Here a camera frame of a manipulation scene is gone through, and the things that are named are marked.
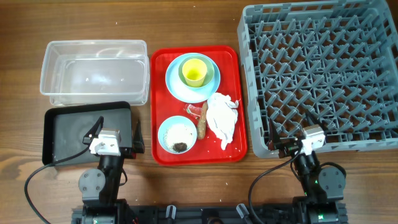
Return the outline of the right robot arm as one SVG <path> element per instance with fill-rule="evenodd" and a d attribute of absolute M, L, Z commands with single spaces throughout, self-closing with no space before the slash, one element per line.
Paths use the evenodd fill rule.
<path fill-rule="evenodd" d="M 343 200 L 346 171 L 334 162 L 320 163 L 315 151 L 325 145 L 326 132 L 321 122 L 310 112 L 305 113 L 307 127 L 302 135 L 283 141 L 276 123 L 269 120 L 268 148 L 279 157 L 290 157 L 305 195 L 293 199 L 295 223 L 348 223 Z"/>

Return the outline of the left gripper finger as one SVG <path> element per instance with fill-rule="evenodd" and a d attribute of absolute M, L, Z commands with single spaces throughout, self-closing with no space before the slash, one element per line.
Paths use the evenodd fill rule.
<path fill-rule="evenodd" d="M 139 119 L 137 120 L 136 127 L 134 129 L 132 145 L 134 146 L 134 149 L 145 149 L 144 139 L 142 137 L 141 131 L 141 121 Z"/>
<path fill-rule="evenodd" d="M 83 136 L 83 144 L 91 144 L 94 138 L 97 138 L 103 128 L 104 118 L 100 116 L 92 128 Z"/>

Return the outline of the brown sausage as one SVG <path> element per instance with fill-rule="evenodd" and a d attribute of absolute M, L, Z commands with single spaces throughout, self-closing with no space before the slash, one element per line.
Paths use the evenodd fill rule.
<path fill-rule="evenodd" d="M 206 112 L 208 110 L 208 103 L 204 102 L 201 107 L 201 114 L 197 124 L 197 139 L 204 139 L 206 133 Z"/>

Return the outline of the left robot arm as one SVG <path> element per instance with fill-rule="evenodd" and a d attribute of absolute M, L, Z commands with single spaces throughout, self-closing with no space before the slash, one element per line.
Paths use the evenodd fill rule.
<path fill-rule="evenodd" d="M 117 129 L 104 129 L 101 116 L 84 135 L 83 144 L 90 153 L 99 157 L 99 165 L 80 176 L 78 187 L 82 193 L 83 209 L 74 211 L 72 223 L 139 223 L 138 216 L 125 199 L 118 199 L 125 159 L 135 159 L 145 151 L 141 122 L 136 123 L 132 146 L 120 146 L 121 135 Z"/>

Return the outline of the small light blue bowl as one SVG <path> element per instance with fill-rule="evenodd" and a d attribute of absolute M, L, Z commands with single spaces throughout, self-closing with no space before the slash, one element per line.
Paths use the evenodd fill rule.
<path fill-rule="evenodd" d="M 197 129 L 190 119 L 171 116 L 160 125 L 157 138 L 166 152 L 184 154 L 195 145 Z"/>

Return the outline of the red candy wrapper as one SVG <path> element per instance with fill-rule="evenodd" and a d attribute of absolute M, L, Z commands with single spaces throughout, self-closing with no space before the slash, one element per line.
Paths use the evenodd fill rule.
<path fill-rule="evenodd" d="M 192 104 L 186 104 L 184 106 L 184 110 L 196 120 L 199 120 L 201 117 L 201 107 L 193 106 Z"/>

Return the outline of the white napkin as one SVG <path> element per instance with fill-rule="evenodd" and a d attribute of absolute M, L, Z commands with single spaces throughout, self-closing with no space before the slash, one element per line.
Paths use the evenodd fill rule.
<path fill-rule="evenodd" d="M 221 149 L 225 150 L 233 141 L 239 101 L 232 101 L 229 95 L 214 93 L 207 99 L 207 103 L 206 121 L 211 131 L 221 140 Z"/>

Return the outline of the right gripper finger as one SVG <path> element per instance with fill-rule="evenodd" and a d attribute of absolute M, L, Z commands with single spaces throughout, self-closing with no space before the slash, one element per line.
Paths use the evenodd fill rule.
<path fill-rule="evenodd" d="M 308 110 L 306 110 L 305 112 L 305 119 L 309 126 L 319 125 L 319 127 L 321 127 L 323 131 L 326 131 L 325 125 Z"/>
<path fill-rule="evenodd" d="M 275 128 L 274 122 L 269 118 L 269 149 L 279 149 L 280 148 L 280 137 Z"/>

